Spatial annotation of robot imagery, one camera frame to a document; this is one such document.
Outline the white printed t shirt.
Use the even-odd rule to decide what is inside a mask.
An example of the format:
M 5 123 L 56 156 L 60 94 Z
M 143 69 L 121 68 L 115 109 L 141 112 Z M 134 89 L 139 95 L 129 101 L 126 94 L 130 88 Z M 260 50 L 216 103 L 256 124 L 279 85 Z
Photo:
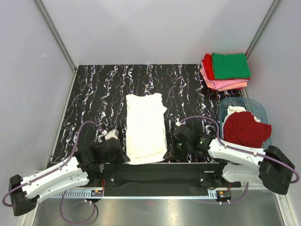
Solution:
M 163 161 L 167 152 L 162 95 L 126 95 L 126 154 L 129 164 L 141 165 Z

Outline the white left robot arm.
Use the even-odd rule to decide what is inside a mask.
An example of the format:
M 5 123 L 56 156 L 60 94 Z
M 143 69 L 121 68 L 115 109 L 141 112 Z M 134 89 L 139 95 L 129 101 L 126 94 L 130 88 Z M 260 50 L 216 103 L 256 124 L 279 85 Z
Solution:
M 8 191 L 14 216 L 24 215 L 37 204 L 66 190 L 103 184 L 104 164 L 119 165 L 129 161 L 118 135 L 113 129 L 105 135 L 104 141 L 88 150 L 76 151 L 70 159 L 31 176 L 12 176 Z

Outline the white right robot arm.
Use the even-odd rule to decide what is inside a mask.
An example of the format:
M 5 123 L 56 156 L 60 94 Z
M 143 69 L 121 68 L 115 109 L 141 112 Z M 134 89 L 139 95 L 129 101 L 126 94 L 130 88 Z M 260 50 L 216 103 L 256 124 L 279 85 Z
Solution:
M 277 147 L 251 148 L 226 142 L 207 134 L 197 135 L 185 125 L 176 127 L 165 160 L 184 159 L 187 153 L 198 158 L 223 160 L 222 170 L 214 174 L 214 182 L 225 186 L 233 182 L 263 185 L 268 190 L 286 195 L 295 166 Z

